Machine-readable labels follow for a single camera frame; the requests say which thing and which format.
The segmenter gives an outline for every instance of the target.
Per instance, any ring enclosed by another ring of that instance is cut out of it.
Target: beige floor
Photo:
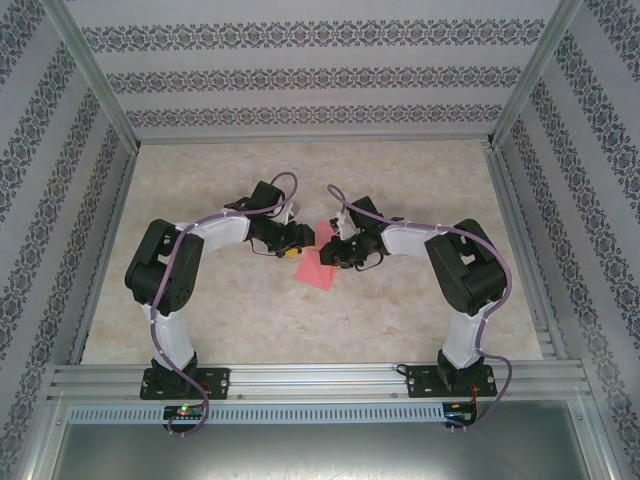
[[[475,141],[145,146],[141,149],[83,363],[146,364],[148,324],[123,283],[149,222],[196,220],[249,195],[282,170],[301,180],[298,220],[315,225],[339,205],[336,183],[370,195],[386,216],[477,219],[515,268],[480,144]],[[450,307],[431,266],[389,257],[366,273],[338,271],[329,292],[293,279],[297,261],[260,257],[247,243],[205,258],[188,304],[201,363],[434,361]],[[512,298],[491,320],[485,350],[540,359],[514,271]]]

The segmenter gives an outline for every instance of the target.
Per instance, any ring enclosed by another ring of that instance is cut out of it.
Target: floor
[[[478,220],[515,282],[511,299],[487,327],[484,349],[512,359],[542,358],[480,143],[342,142],[143,146],[83,363],[151,359],[148,323],[124,286],[150,221],[196,220],[283,170],[298,174],[298,221],[312,226],[339,209],[327,183],[351,200],[370,195],[389,217]],[[185,307],[200,363],[435,361],[451,308],[427,262],[392,256],[367,272],[338,271],[326,292],[294,280],[299,261],[254,255],[248,243],[204,259]]]

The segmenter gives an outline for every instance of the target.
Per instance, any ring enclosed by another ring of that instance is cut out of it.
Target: patterned wallpaper
[[[68,5],[138,135],[153,139],[488,134],[557,3]]]
[[[129,154],[39,3],[1,0],[0,479],[66,363]]]
[[[640,11],[589,0],[502,146],[570,353],[640,478]]]

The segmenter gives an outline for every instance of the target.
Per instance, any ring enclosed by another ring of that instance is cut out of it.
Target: pink paper
[[[313,249],[306,249],[293,278],[308,285],[329,290],[336,276],[336,267],[320,263],[320,249],[335,235],[329,222],[320,220],[316,224],[316,245]]]

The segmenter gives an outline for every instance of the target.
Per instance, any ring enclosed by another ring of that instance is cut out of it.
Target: enclosure
[[[639,9],[3,0],[0,478],[640,478]],[[328,183],[388,218],[480,222],[514,275],[483,340],[513,364],[491,418],[449,431],[469,397],[413,398],[396,372],[447,337],[429,262],[325,291],[244,242],[203,258],[185,307],[227,397],[169,438],[181,402],[140,398],[127,267],[154,219],[284,170],[311,227],[340,210]]]

